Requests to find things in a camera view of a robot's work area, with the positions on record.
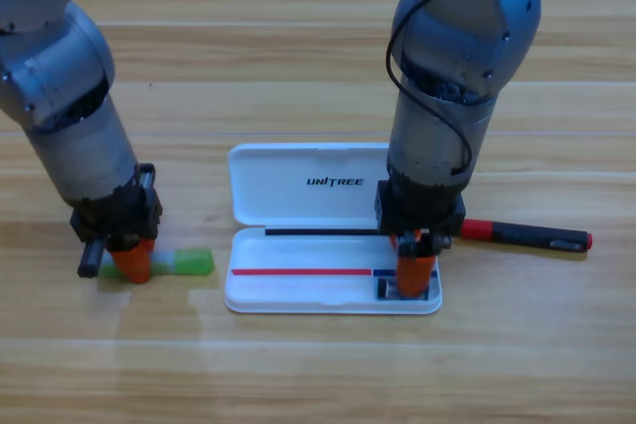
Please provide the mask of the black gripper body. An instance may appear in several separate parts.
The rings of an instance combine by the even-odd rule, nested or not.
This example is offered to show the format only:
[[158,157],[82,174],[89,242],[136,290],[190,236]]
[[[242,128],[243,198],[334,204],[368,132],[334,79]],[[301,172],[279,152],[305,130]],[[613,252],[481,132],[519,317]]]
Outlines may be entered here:
[[450,248],[466,215],[458,189],[395,179],[378,182],[375,209],[378,233],[393,240],[400,258],[437,256]]
[[155,178],[154,165],[140,163],[131,180],[111,195],[73,203],[70,224],[84,244],[79,277],[98,276],[108,246],[128,250],[141,238],[157,238],[163,208],[154,189]]

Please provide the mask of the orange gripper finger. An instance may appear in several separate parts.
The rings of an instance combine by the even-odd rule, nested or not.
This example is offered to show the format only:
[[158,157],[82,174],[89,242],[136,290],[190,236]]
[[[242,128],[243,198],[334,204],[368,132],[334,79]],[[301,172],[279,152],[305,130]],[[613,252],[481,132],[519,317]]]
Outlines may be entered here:
[[417,298],[427,290],[436,258],[427,244],[398,248],[396,278],[397,290],[402,297]]
[[133,284],[144,284],[151,278],[151,255],[155,240],[141,238],[128,250],[116,250],[108,246],[108,274]]

